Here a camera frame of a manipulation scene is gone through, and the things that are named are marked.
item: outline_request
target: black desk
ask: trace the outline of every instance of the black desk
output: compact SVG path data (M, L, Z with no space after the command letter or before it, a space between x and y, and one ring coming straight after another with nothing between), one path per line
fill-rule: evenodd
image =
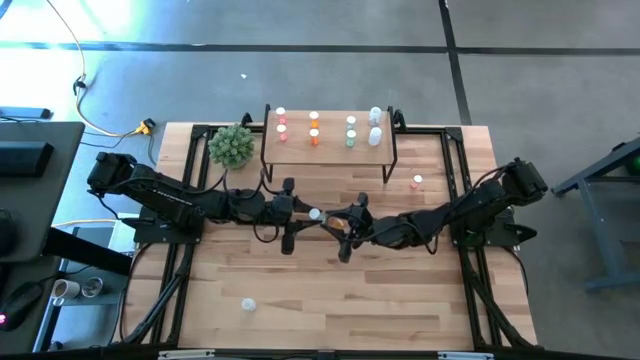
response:
M0 141L45 141L54 147L42 177L0 178L0 208L11 212L19 233L15 250L0 257L2 271L8 268L1 299L24 282L57 274L61 257L128 275L130 257L50 227L83 131L79 122L0 123ZM53 282L43 284L44 295L24 323L0 332L0 354L32 350Z

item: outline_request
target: gray floor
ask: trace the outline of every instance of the gray floor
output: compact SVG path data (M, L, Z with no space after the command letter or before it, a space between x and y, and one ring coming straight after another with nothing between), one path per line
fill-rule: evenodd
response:
M56 3L83 40L444 45L436 0ZM14 1L0 20L0 41L69 42L45 5ZM449 8L459 46L640 46L640 3L633 0L449 0ZM29 21L46 26L30 26ZM92 85L84 112L114 131L127 131L147 117L160 123L239 120L245 111L260 114L265 102L321 109L392 104L404 110L410 123L460 124L446 55L86 55ZM550 185L637 136L638 60L460 57L472 122L489 126L498 162L515 156L531 160ZM76 119L70 84L79 64L73 51L0 50L2 103L46 106L56 112L55 120ZM116 150L148 162L145 140L126 140ZM113 143L89 136L85 141ZM84 192L96 153L81 147L56 221L108 216ZM107 202L118 211L138 208L122 197ZM519 209L517 220L539 231L523 246L522 257L540 344L554 350L638 357L640 286L597 294L583 291L584 280L602 275L603 266L577 194L561 200L549 195ZM628 237L637 234L627 232Z

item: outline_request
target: wooden tabletop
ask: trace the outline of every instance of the wooden tabletop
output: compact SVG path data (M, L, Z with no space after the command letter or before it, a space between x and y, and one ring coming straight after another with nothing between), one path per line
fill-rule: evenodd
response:
M280 141L276 130L278 118L269 112L265 162L267 164L309 165L390 165L393 162L393 144L389 113L382 112L380 129L382 138L378 146L369 145L368 111L318 111L318 145L311 145L310 111L287 111L287 141ZM347 117L356 118L356 144L347 147Z
M191 127L189 123L167 124L158 171L182 178ZM483 126L462 129L475 181L496 166L489 131ZM259 145L260 136L256 138ZM326 209L344 207L366 191L376 217L435 208L449 201L440 140L429 135L398 135L397 140L398 164L386 185L375 166L287 165L275 172L271 188L280 188L284 177L294 177L295 194ZM244 169L230 173L229 186L254 188L260 169L257 154ZM213 184L221 173L218 165L211 166L208 183ZM410 179L416 174L424 181L418 190L411 190ZM205 232L194 257L180 347L472 349L460 261L448 228L434 256L424 248L395 251L365 244L354 250L348 264L338 261L337 242L320 229L299 233L291 256L280 254L279 240L258 242L247 226L207 223ZM259 232L267 236L273 229ZM166 245L153 245L138 263L127 297L127 333L158 296L166 252ZM486 252L496 302L521 334L536 343L518 263L502 249ZM243 298L257 302L255 312L242 310ZM172 300L163 339L173 305ZM483 335L489 340L481 305L479 313Z

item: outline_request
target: potted plant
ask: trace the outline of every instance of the potted plant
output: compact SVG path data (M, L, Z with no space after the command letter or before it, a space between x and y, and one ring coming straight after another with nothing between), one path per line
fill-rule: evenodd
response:
M251 131L240 125L219 129L208 145L211 160L225 169L239 169L253 157Z

